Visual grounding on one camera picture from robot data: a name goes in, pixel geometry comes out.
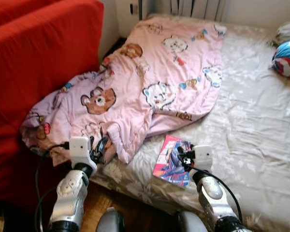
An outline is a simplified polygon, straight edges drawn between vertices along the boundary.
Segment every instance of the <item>white pillow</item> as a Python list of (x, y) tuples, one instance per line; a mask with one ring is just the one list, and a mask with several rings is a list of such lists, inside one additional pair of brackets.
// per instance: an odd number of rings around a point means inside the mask
[(287, 41), (290, 41), (290, 22), (284, 23), (278, 28), (273, 44), (280, 46)]

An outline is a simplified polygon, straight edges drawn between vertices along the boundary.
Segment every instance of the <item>red sofa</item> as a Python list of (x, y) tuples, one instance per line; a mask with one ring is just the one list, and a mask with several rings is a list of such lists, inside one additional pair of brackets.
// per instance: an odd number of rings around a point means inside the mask
[[(26, 222), (20, 231), (32, 229), (40, 158), (23, 145), (19, 126), (42, 97), (74, 75), (98, 69), (102, 17), (96, 0), (0, 0), (0, 207), (6, 218)], [(41, 169), (41, 194), (66, 173), (51, 160)], [(45, 220), (56, 198), (47, 200)]]

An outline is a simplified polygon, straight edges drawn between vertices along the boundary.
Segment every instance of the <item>pillow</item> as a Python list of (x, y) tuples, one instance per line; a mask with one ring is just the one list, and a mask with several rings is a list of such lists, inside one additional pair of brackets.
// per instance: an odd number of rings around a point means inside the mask
[(271, 67), (279, 74), (290, 78), (290, 41), (277, 48)]
[(280, 46), (287, 41), (290, 41), (290, 22), (287, 22), (278, 28), (276, 36), (273, 39), (273, 44)]

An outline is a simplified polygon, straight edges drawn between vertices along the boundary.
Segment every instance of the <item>comic book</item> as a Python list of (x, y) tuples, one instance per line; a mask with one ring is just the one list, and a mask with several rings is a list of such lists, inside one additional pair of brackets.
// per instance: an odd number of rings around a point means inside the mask
[(179, 138), (166, 135), (161, 152), (158, 156), (153, 175), (172, 184), (185, 187), (189, 182), (189, 172), (185, 172), (178, 158), (177, 148), (190, 151), (190, 143)]

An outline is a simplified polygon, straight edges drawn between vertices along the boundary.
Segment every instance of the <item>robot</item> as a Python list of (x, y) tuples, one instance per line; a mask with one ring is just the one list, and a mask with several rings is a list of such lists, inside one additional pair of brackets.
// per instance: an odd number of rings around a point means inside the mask
[[(104, 153), (107, 138), (103, 137), (95, 150), (91, 150), (86, 137), (72, 137), (69, 149), (72, 168), (57, 186), (57, 201), (50, 218), (49, 232), (78, 232), (83, 219), (83, 204), (87, 196), (89, 178), (97, 171), (97, 164)], [(194, 146), (184, 152), (178, 148), (181, 163), (197, 186), (199, 201), (206, 214), (207, 228), (213, 232), (251, 232), (240, 222), (228, 204), (226, 192), (211, 172), (210, 146)], [(184, 211), (176, 215), (182, 232), (208, 231), (194, 213)], [(123, 232), (124, 219), (120, 212), (109, 208), (101, 217), (97, 232)]]

